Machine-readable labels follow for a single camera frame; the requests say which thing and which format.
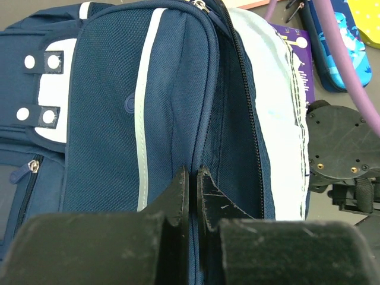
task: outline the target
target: backpack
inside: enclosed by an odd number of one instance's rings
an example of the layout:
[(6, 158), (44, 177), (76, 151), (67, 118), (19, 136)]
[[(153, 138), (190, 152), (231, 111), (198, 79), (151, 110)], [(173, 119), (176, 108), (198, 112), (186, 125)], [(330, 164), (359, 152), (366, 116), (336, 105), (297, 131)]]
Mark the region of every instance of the backpack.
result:
[(182, 166), (190, 195), (205, 166), (251, 217), (305, 219), (301, 62), (261, 17), (219, 0), (86, 2), (0, 36), (1, 259), (30, 217), (140, 211)]

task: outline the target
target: gray table surface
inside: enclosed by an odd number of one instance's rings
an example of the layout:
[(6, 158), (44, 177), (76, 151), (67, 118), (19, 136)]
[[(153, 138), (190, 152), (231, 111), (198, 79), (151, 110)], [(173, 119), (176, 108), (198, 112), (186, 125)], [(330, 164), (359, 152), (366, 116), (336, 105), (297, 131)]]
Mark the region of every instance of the gray table surface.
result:
[[(68, 4), (76, 4), (78, 2), (84, 2), (82, 0), (17, 0), (17, 1), (6, 1), (0, 2), (0, 29), (4, 29), (6, 26), (32, 14), (33, 12), (45, 8), (62, 6)], [(108, 2), (112, 4), (125, 4), (128, 2), (135, 2), (133, 0), (99, 0), (98, 2)], [(291, 11), (285, 11), (285, 5), (287, 1), (282, 1), (277, 4), (275, 13), (271, 19), (274, 24), (279, 24), (283, 26), (289, 26), (294, 28), (302, 28), (298, 16), (285, 24), (284, 19), (286, 19)], [(253, 12), (263, 15), (267, 8), (265, 6), (255, 8)], [(380, 98), (376, 95), (376, 90), (380, 89), (379, 78), (379, 68), (378, 63), (380, 62), (380, 50), (367, 47), (368, 57), (371, 63), (373, 79), (366, 87), (366, 90), (374, 102), (378, 110), (380, 110)], [(347, 107), (353, 107), (350, 96), (346, 93), (329, 93), (325, 91), (319, 78), (315, 78), (315, 92), (317, 99), (325, 99), (332, 105), (343, 105)], [(337, 207), (331, 205), (331, 200), (326, 195), (315, 194), (312, 195), (311, 199), (311, 209), (309, 212), (309, 220), (341, 220), (346, 221), (351, 224), (355, 224), (364, 216), (355, 215), (350, 213), (342, 213), (337, 210)]]

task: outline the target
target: backpack pocket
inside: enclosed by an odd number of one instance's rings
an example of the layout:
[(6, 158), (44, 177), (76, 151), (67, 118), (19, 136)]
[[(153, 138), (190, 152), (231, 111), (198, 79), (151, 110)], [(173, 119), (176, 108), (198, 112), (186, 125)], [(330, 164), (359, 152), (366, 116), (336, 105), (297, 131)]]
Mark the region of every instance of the backpack pocket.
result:
[(0, 143), (0, 260), (25, 221), (59, 211), (63, 178), (62, 155)]
[(79, 29), (0, 33), (0, 137), (64, 153), (72, 54)]

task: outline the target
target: zipper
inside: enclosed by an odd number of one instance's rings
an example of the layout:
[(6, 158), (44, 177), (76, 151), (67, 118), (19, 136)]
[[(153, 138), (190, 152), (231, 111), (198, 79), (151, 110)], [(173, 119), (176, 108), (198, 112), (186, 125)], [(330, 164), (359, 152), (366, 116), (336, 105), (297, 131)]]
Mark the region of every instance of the zipper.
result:
[[(199, 8), (200, 10), (205, 11), (207, 14), (210, 13), (210, 9), (206, 7), (206, 4), (202, 0), (185, 0), (186, 2), (193, 3), (194, 6)], [(239, 65), (240, 65), (240, 70), (242, 71), (242, 76), (243, 76), (243, 83), (244, 83), (244, 90), (245, 90), (245, 96), (247, 99), (247, 105), (248, 105), (248, 112), (249, 112), (249, 120), (251, 122), (251, 130), (252, 130), (252, 135), (254, 137), (254, 143), (255, 143), (255, 152), (256, 152), (256, 161), (257, 161), (257, 166), (258, 166), (258, 172), (259, 172), (259, 187), (260, 187), (260, 218), (264, 219), (265, 213), (264, 213), (264, 183), (262, 180), (262, 169), (261, 169), (261, 159), (260, 159), (260, 152), (259, 152), (259, 147), (258, 147), (258, 138), (257, 138), (257, 133), (256, 133), (256, 125), (255, 125), (255, 117), (254, 117), (254, 110), (252, 107), (252, 100), (251, 100), (251, 93), (249, 91), (249, 85), (248, 85), (248, 80), (247, 80), (247, 74), (245, 72), (245, 64), (244, 64), (244, 59), (242, 55), (242, 51), (240, 49), (240, 44), (238, 41), (238, 37), (236, 35), (235, 29), (232, 24), (232, 20), (230, 18), (230, 14), (228, 13), (228, 10), (225, 6), (225, 4), (222, 1), (218, 1), (219, 6), (221, 7), (221, 11), (223, 13), (223, 17), (227, 22), (227, 29), (232, 35), (232, 40), (233, 44), (236, 49), (237, 57), (239, 60)]]
[(206, 7), (206, 3), (203, 0), (185, 0), (185, 1), (192, 3), (198, 9), (205, 11), (207, 14), (210, 13), (210, 10)]
[(28, 207), (28, 204), (30, 201), (31, 194), (33, 193), (34, 186), (35, 186), (36, 181), (37, 181), (38, 172), (39, 172), (39, 169), (41, 167), (42, 161), (43, 161), (43, 156), (36, 155), (32, 161), (30, 161), (27, 164), (24, 164), (18, 170), (15, 171), (15, 172), (17, 172), (17, 171), (22, 169), (22, 171), (19, 171), (17, 173), (18, 176), (16, 175), (16, 177), (18, 179), (17, 182), (19, 182), (28, 173), (30, 173), (30, 179), (29, 179), (28, 186), (26, 188), (26, 192), (25, 192), (23, 202), (22, 202), (20, 210), (18, 212), (18, 217), (17, 217), (17, 222), (16, 222), (14, 234), (17, 233), (17, 231), (19, 230), (19, 228), (21, 227), (21, 225), (24, 222), (26, 210), (27, 210), (27, 207)]

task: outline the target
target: zipper pull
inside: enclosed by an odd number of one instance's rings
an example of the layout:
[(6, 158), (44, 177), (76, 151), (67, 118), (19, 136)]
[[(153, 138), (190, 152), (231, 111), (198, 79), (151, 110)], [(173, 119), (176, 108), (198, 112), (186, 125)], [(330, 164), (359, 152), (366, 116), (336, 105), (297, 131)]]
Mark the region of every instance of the zipper pull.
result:
[(203, 0), (185, 0), (185, 1), (191, 2), (194, 6), (196, 6), (202, 11), (205, 11), (207, 14), (210, 13), (210, 10), (206, 7), (206, 3)]
[(21, 166), (19, 169), (13, 171), (9, 176), (9, 182), (11, 184), (17, 184), (29, 172), (37, 173), (39, 168), (40, 168), (40, 162), (38, 160), (32, 160), (32, 161), (24, 164), (23, 166)]

